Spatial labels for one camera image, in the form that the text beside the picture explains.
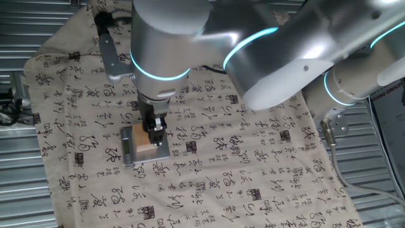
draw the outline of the cloth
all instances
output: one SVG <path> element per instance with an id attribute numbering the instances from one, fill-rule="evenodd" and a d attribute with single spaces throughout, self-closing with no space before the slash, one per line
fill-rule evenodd
<path id="1" fill-rule="evenodd" d="M 171 157 L 125 166 L 120 129 L 139 123 L 130 79 L 111 85 L 82 8 L 25 65 L 60 227 L 361 227 L 300 92 L 250 110 L 226 75 L 193 68 L 166 117 Z M 110 30 L 129 63 L 130 25 Z"/>

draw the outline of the connector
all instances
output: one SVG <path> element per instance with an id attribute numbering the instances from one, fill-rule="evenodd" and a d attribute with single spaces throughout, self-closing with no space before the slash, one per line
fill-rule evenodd
<path id="1" fill-rule="evenodd" d="M 328 143 L 328 146 L 336 146 L 336 139 L 335 135 L 333 134 L 332 127 L 330 126 L 330 121 L 329 120 L 322 120 L 321 122 L 321 127 L 323 131 L 323 135 L 325 136 L 325 139 Z"/>

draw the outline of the white cable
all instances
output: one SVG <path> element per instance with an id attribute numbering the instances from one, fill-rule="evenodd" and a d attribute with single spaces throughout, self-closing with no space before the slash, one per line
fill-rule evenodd
<path id="1" fill-rule="evenodd" d="M 360 186 L 355 186 L 354 184 L 349 183 L 341 174 L 340 170 L 339 170 L 339 166 L 337 165 L 337 157 L 336 157 L 336 149 L 335 146 L 330 146 L 330 153 L 332 154 L 332 163 L 333 163 L 333 167 L 335 168 L 336 174 L 339 177 L 340 181 L 346 185 L 347 187 L 350 187 L 351 189 L 354 190 L 358 190 L 358 191 L 366 191 L 369 193 L 375 193 L 375 194 L 380 194 L 386 197 L 390 197 L 391 199 L 397 201 L 399 204 L 401 204 L 402 206 L 405 206 L 405 201 L 403 201 L 402 199 L 400 199 L 397 196 L 394 196 L 393 194 L 390 194 L 386 191 L 383 190 L 379 190 L 379 189 L 374 189 L 374 188 L 370 188 L 370 187 L 360 187 Z"/>

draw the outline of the corrugated metal wall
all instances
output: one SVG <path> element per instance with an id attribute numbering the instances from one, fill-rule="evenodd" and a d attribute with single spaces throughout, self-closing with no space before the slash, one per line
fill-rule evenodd
<path id="1" fill-rule="evenodd" d="M 0 0 L 0 92 L 76 8 L 69 0 Z M 0 127 L 0 227 L 57 227 L 35 128 Z"/>
<path id="2" fill-rule="evenodd" d="M 294 15 L 304 0 L 266 2 L 271 2 L 273 10 Z M 0 0 L 0 92 L 10 87 L 9 72 L 22 71 L 25 62 L 76 10 L 67 0 Z M 396 187 L 366 103 L 345 113 L 351 131 L 337 140 L 344 176 L 355 184 L 394 193 Z M 403 212 L 391 199 L 348 191 L 367 227 L 404 222 Z M 0 127 L 0 227 L 21 226 L 57 227 L 36 131 L 32 126 L 14 125 Z"/>

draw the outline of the calligraphy print fabric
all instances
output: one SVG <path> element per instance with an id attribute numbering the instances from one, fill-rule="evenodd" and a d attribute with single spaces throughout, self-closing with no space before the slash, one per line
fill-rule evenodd
<path id="1" fill-rule="evenodd" d="M 82 8 L 25 66 L 60 227 L 362 226 L 300 92 L 252 111 L 228 76 L 193 68 L 170 101 L 170 159 L 125 166 L 137 90 L 108 82 L 93 19 L 120 9 L 130 3 Z M 129 63 L 130 25 L 110 32 Z"/>

